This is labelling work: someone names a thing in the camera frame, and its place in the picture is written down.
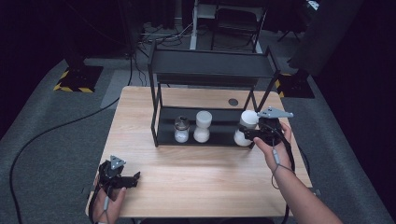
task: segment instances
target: human arm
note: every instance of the human arm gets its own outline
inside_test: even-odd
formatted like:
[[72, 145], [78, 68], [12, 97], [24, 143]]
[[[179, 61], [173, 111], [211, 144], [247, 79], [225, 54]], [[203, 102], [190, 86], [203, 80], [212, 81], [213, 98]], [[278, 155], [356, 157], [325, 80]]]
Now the human arm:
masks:
[[[290, 142], [291, 128], [281, 122], [286, 140]], [[283, 143], [275, 146], [279, 164], [274, 159], [273, 148], [260, 138], [254, 143], [264, 153], [268, 167], [273, 172], [280, 193], [299, 223], [342, 223], [341, 220], [291, 171], [290, 159]]]
[[114, 189], [112, 195], [106, 199], [107, 194], [103, 189], [99, 189], [96, 200], [93, 204], [92, 219], [95, 222], [102, 222], [107, 224], [116, 223], [120, 216], [120, 210], [123, 200], [125, 199], [126, 188], [120, 190]]

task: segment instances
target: cable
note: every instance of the cable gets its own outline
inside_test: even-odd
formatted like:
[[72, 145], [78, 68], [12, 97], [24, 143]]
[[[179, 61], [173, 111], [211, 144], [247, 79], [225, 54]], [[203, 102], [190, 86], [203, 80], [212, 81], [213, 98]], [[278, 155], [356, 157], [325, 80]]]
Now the cable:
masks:
[[[136, 54], [136, 52], [134, 53], [134, 56], [132, 56], [132, 58], [134, 58], [134, 66], [136, 67], [136, 69], [137, 69], [137, 71], [139, 72], [139, 79], [140, 79], [140, 81], [141, 81], [141, 83], [142, 83], [142, 86], [145, 86], [145, 87], [147, 87], [147, 85], [148, 85], [148, 82], [147, 82], [147, 80], [146, 80], [146, 74], [142, 71], [142, 70], [140, 70], [140, 68], [139, 68], [139, 66], [137, 65], [137, 54]], [[143, 75], [143, 77], [145, 78], [145, 82], [143, 83], [143, 80], [142, 80], [142, 78], [140, 77], [140, 75]]]
[[144, 40], [142, 40], [142, 41], [143, 41], [143, 42], [145, 42], [145, 41], [149, 40], [149, 37], [150, 37], [151, 35], [153, 35], [153, 34], [157, 33], [157, 32], [158, 32], [158, 31], [160, 31], [162, 28], [163, 28], [163, 26], [162, 26], [162, 25], [160, 25], [160, 26], [156, 27], [156, 30], [155, 30], [155, 31], [153, 31], [153, 32], [151, 32], [151, 33], [149, 33], [149, 34], [147, 34], [147, 36], [145, 37], [145, 39], [144, 39]]
[[[132, 83], [131, 81], [132, 81], [132, 59], [131, 59], [131, 75], [130, 75], [130, 77], [129, 77], [128, 86]], [[42, 133], [39, 133], [39, 134], [36, 135], [35, 137], [31, 138], [27, 143], [25, 143], [25, 145], [23, 145], [23, 147], [22, 147], [22, 148], [20, 149], [20, 151], [17, 153], [17, 156], [14, 158], [14, 161], [12, 162], [11, 168], [10, 168], [10, 170], [9, 170], [9, 188], [10, 188], [10, 190], [11, 190], [12, 200], [14, 201], [14, 205], [15, 205], [15, 209], [16, 209], [17, 217], [18, 217], [18, 222], [19, 222], [20, 224], [22, 224], [21, 210], [20, 210], [20, 205], [18, 204], [17, 197], [16, 197], [16, 195], [15, 195], [14, 183], [13, 183], [13, 178], [12, 178], [12, 177], [13, 177], [15, 165], [17, 164], [18, 158], [20, 157], [20, 155], [22, 154], [22, 152], [23, 152], [32, 142], [34, 142], [37, 138], [41, 137], [42, 135], [44, 135], [44, 134], [46, 134], [46, 133], [49, 133], [49, 132], [51, 132], [51, 131], [53, 131], [53, 130], [55, 130], [55, 129], [64, 127], [64, 126], [66, 126], [66, 125], [69, 125], [69, 124], [72, 124], [72, 123], [81, 121], [81, 120], [83, 120], [83, 119], [87, 119], [87, 118], [89, 118], [89, 117], [92, 117], [92, 116], [94, 116], [94, 115], [96, 115], [96, 114], [98, 114], [98, 113], [104, 111], [105, 109], [111, 107], [111, 106], [114, 105], [119, 99], [120, 99], [120, 97], [117, 98], [113, 103], [111, 103], [111, 104], [105, 106], [104, 108], [101, 108], [101, 109], [99, 109], [99, 110], [97, 110], [97, 111], [95, 111], [95, 112], [93, 112], [93, 113], [91, 113], [91, 114], [89, 114], [89, 115], [86, 115], [86, 116], [84, 116], [84, 117], [82, 117], [82, 118], [74, 119], [74, 120], [68, 121], [68, 122], [66, 122], [66, 123], [63, 123], [63, 124], [54, 126], [54, 127], [52, 127], [52, 128], [49, 128], [49, 129], [47, 129], [46, 131], [44, 131], [44, 132], [42, 132]]]
[[[143, 45], [143, 44], [145, 44], [145, 43], [151, 44], [153, 41], [157, 41], [157, 42], [158, 42], [158, 45], [163, 45], [163, 46], [166, 46], [166, 47], [177, 46], [177, 45], [180, 45], [180, 44], [182, 43], [182, 42], [181, 42], [181, 37], [185, 36], [184, 33], [185, 33], [191, 26], [192, 26], [192, 23], [190, 23], [182, 32], [177, 31], [177, 33], [174, 34], [174, 35], [165, 35], [164, 37], [158, 37], [158, 38], [153, 38], [153, 39], [148, 39], [148, 38], [146, 37], [145, 40], [142, 40], [142, 41], [139, 42], [139, 43]], [[178, 44], [175, 44], [175, 45], [165, 45], [165, 44], [164, 44], [164, 42], [174, 42], [174, 41], [179, 41], [179, 43], [178, 43]]]
[[149, 55], [145, 51], [143, 51], [141, 48], [137, 48], [137, 49], [140, 50], [140, 52], [142, 52], [144, 55], [146, 55], [146, 57], [149, 57]]
[[[288, 153], [288, 156], [289, 156], [291, 170], [293, 172], [295, 172], [295, 162], [294, 162], [293, 153], [291, 152], [291, 144], [289, 143], [289, 141], [285, 138], [285, 136], [283, 136], [282, 133], [279, 133], [275, 128], [273, 128], [265, 123], [263, 123], [262, 125], [268, 129], [270, 129], [273, 133], [275, 133], [280, 138], [280, 140], [283, 142], [283, 144], [285, 145], [285, 148], [286, 148], [286, 152]], [[289, 212], [290, 212], [290, 208], [289, 208], [288, 204], [286, 203], [285, 216], [283, 216], [282, 224], [285, 224], [288, 221]]]
[[300, 150], [301, 154], [303, 155], [305, 165], [306, 165], [306, 172], [308, 173], [308, 176], [311, 176], [311, 165], [309, 164], [308, 157], [306, 156], [305, 152], [303, 152], [303, 149], [298, 146], [298, 149]]
[[93, 191], [93, 194], [92, 194], [92, 197], [91, 197], [91, 200], [90, 200], [90, 204], [88, 205], [88, 218], [90, 219], [91, 223], [94, 223], [94, 221], [93, 221], [93, 206], [95, 204], [95, 201], [96, 201], [97, 195], [99, 193], [99, 190], [101, 188], [105, 189], [107, 187], [107, 184], [109, 184], [109, 182], [106, 182], [105, 184], [103, 184], [101, 186], [100, 183], [101, 183], [100, 176], [98, 176], [98, 179], [97, 179], [97, 182], [96, 182], [96, 186], [95, 186], [95, 189]]

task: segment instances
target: white jar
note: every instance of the white jar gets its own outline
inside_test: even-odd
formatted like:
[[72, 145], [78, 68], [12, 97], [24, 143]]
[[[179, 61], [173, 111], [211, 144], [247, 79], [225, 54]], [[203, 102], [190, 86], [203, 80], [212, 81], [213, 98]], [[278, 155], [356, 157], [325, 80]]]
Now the white jar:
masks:
[[233, 140], [240, 147], [247, 147], [252, 143], [252, 141], [246, 139], [245, 135], [239, 130], [235, 131], [235, 134], [233, 135]]
[[194, 139], [199, 143], [205, 143], [209, 140], [209, 126], [212, 123], [212, 114], [209, 111], [202, 110], [197, 113]]
[[257, 116], [257, 112], [254, 110], [245, 110], [239, 120], [239, 123], [248, 129], [255, 129], [258, 122], [259, 116]]
[[179, 143], [185, 143], [189, 140], [190, 121], [184, 117], [179, 116], [175, 119], [175, 140]]

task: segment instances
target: human hand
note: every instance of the human hand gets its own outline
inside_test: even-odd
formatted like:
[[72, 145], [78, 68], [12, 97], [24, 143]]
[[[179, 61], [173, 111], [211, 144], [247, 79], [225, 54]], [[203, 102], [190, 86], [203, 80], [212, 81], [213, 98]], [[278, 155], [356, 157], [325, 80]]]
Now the human hand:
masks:
[[[280, 125], [283, 131], [283, 135], [285, 136], [286, 140], [290, 142], [291, 128], [283, 122], [280, 122]], [[253, 141], [257, 145], [257, 147], [264, 153], [265, 161], [267, 162], [268, 167], [271, 169], [272, 172], [274, 172], [277, 167], [277, 164], [274, 159], [273, 147], [265, 144], [259, 137], [255, 137]], [[278, 145], [276, 145], [275, 149], [279, 157], [279, 163], [291, 169], [289, 155], [288, 152], [286, 151], [286, 147], [283, 144], [283, 142], [280, 142]]]
[[126, 188], [112, 190], [109, 196], [107, 210], [104, 210], [107, 194], [103, 189], [99, 189], [96, 200], [93, 204], [92, 218], [96, 222], [104, 222], [107, 224], [116, 223], [120, 216], [120, 210], [123, 200], [125, 199]]

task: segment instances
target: black metal shelf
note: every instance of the black metal shelf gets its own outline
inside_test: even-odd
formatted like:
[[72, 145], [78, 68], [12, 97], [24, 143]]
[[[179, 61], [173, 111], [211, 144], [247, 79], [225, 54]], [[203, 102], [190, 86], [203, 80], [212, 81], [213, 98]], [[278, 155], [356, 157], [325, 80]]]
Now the black metal shelf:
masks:
[[[193, 133], [196, 128], [196, 114], [206, 110], [212, 114], [212, 123], [209, 127], [210, 137], [205, 143], [197, 142]], [[207, 145], [207, 146], [236, 146], [233, 134], [244, 110], [241, 109], [215, 109], [215, 108], [189, 108], [171, 107], [161, 108], [157, 141], [159, 145]], [[185, 116], [190, 121], [189, 140], [179, 143], [175, 140], [175, 117]]]
[[[154, 107], [151, 131], [155, 146], [202, 145], [193, 138], [195, 116], [200, 110], [212, 113], [208, 146], [236, 146], [233, 140], [237, 123], [250, 100], [260, 111], [280, 74], [276, 57], [267, 47], [264, 54], [235, 53], [213, 50], [158, 49], [154, 41], [148, 57], [148, 77]], [[259, 78], [271, 78], [260, 103], [256, 104], [254, 89]], [[161, 84], [196, 86], [232, 86], [249, 88], [245, 106], [241, 109], [187, 108], [163, 105]], [[157, 114], [160, 113], [156, 127]], [[180, 144], [175, 140], [174, 123], [177, 116], [188, 116], [191, 121], [189, 140]]]

